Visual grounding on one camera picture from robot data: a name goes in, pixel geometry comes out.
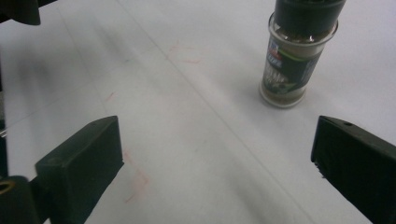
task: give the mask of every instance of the jar label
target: jar label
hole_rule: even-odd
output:
[[[303,87],[311,78],[320,53],[311,58],[299,58],[283,50],[273,38],[268,44],[264,85],[268,91],[285,94]]]

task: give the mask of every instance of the white tabletop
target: white tabletop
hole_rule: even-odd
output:
[[[303,101],[262,101],[275,0],[59,0],[0,24],[11,175],[117,115],[87,223],[369,223],[310,161],[319,115],[396,145],[396,2],[348,0]]]

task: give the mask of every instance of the black cap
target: black cap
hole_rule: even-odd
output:
[[[276,0],[275,22],[290,33],[317,35],[337,22],[346,0]]]

